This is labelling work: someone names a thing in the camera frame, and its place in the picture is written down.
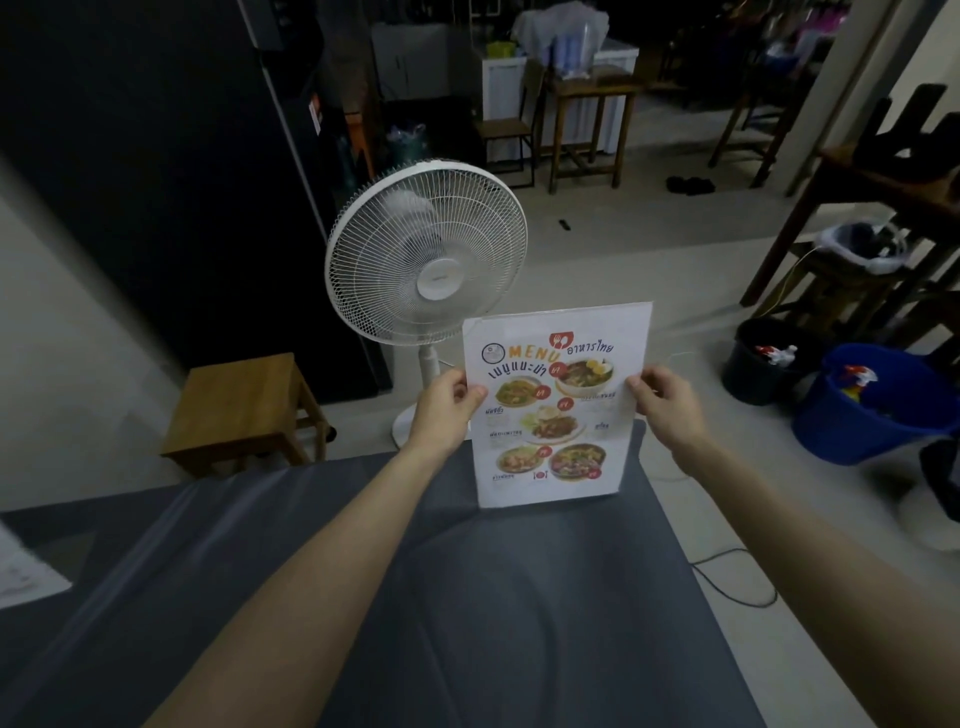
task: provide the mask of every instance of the boiled egg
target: boiled egg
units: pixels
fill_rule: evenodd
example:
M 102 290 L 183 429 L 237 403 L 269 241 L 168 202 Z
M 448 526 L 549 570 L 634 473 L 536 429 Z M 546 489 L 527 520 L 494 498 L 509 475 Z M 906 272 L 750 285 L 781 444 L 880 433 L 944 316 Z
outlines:
M 607 374 L 613 369 L 613 364 L 606 359 L 601 359 L 600 361 L 594 361 L 591 359 L 589 362 L 587 362 L 587 366 L 590 367 L 590 370 L 593 371 L 594 374 L 599 376 Z

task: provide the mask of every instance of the yellow container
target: yellow container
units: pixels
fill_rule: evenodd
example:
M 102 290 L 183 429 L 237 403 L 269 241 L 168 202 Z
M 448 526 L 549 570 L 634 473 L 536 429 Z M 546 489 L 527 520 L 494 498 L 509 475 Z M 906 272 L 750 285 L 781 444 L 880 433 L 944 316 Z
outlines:
M 514 57 L 516 43 L 510 40 L 498 40 L 494 43 L 487 43 L 487 58 L 489 59 L 511 59 Z

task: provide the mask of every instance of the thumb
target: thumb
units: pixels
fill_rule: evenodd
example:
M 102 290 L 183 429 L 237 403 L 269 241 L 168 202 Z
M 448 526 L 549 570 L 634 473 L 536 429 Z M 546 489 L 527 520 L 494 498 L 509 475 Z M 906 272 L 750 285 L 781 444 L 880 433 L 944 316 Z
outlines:
M 640 375 L 628 376 L 627 386 L 630 387 L 630 391 L 636 397 L 636 411 L 641 415 L 650 414 L 650 411 L 660 403 L 660 398 L 650 389 L 650 385 L 643 381 Z
M 473 413 L 477 411 L 483 400 L 487 398 L 487 387 L 483 384 L 471 384 L 467 389 L 467 393 L 464 395 L 464 398 L 460 400 L 460 403 L 457 405 L 461 411 L 467 416 L 467 419 L 473 416 Z

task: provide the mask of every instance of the plate of food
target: plate of food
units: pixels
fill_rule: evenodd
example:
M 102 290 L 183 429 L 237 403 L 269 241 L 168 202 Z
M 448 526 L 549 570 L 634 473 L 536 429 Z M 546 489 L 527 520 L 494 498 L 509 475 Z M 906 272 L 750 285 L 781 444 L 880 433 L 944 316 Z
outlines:
M 496 467 L 504 473 L 529 473 L 542 464 L 543 458 L 532 445 L 508 449 L 496 459 Z
M 585 427 L 577 422 L 577 418 L 561 412 L 552 404 L 525 414 L 520 419 L 520 426 L 523 427 L 523 439 L 534 445 L 565 443 L 583 432 Z
M 612 377 L 609 359 L 580 359 L 564 364 L 556 376 L 557 389 L 571 397 L 593 397 L 603 392 Z
M 583 480 L 600 476 L 607 452 L 599 445 L 568 445 L 550 458 L 550 472 L 560 480 Z
M 532 376 L 516 376 L 500 385 L 494 397 L 505 407 L 526 407 L 537 401 L 540 380 Z

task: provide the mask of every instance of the black refrigerator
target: black refrigerator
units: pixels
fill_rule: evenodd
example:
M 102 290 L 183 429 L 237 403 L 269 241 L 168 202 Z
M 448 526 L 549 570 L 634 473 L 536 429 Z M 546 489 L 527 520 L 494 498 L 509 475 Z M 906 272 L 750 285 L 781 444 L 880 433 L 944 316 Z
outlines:
M 0 151 L 185 369 L 293 352 L 391 387 L 324 287 L 335 145 L 301 0 L 3 0 Z

